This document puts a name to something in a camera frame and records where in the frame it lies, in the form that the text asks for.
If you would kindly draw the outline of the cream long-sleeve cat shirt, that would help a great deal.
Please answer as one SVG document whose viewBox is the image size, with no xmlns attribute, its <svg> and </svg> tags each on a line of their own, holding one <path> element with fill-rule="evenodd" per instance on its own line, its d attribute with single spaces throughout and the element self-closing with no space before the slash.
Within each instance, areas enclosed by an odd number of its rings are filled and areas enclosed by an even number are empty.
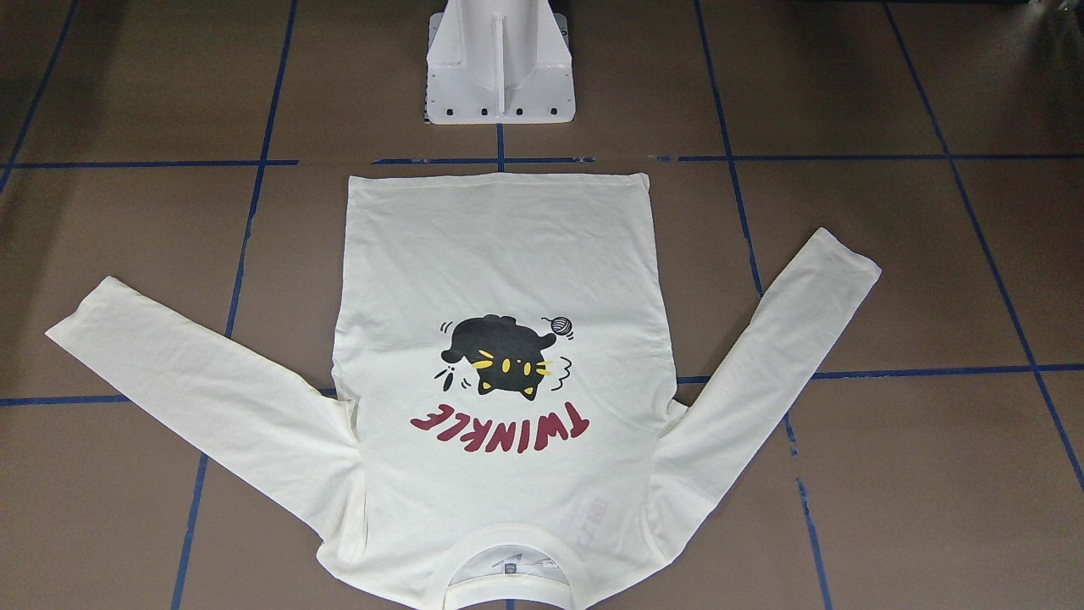
<svg viewBox="0 0 1084 610">
<path fill-rule="evenodd" d="M 818 229 L 697 401 L 648 177 L 349 182 L 335 397 L 108 277 L 47 332 L 418 609 L 584 609 L 678 559 L 882 273 Z"/>
</svg>

